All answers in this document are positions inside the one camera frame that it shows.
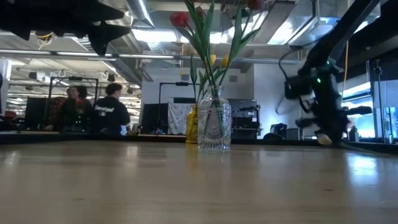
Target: table surface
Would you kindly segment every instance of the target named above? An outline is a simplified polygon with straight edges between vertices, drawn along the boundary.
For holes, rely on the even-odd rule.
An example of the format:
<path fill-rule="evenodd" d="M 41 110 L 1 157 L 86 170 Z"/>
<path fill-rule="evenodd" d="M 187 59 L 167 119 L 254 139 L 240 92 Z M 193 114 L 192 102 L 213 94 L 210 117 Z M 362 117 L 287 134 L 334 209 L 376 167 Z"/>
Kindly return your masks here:
<path fill-rule="evenodd" d="M 316 147 L 1 146 L 0 223 L 398 223 L 398 160 Z"/>

